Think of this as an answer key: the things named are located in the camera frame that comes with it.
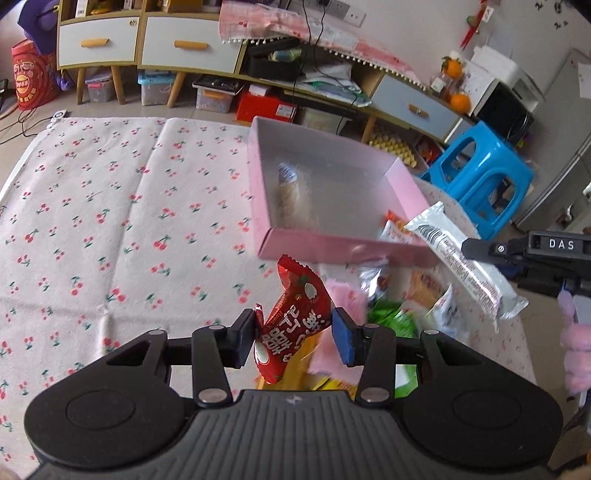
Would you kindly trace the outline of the pink gloved right hand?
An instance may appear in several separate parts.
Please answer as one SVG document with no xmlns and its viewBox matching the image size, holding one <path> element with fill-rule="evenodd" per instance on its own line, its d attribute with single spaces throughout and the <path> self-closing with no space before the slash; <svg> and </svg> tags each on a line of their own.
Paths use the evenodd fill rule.
<svg viewBox="0 0 591 480">
<path fill-rule="evenodd" d="M 566 351 L 565 386 L 571 394 L 579 394 L 590 388 L 590 325 L 575 321 L 575 302 L 570 292 L 561 291 L 557 302 L 564 319 L 561 345 Z"/>
</svg>

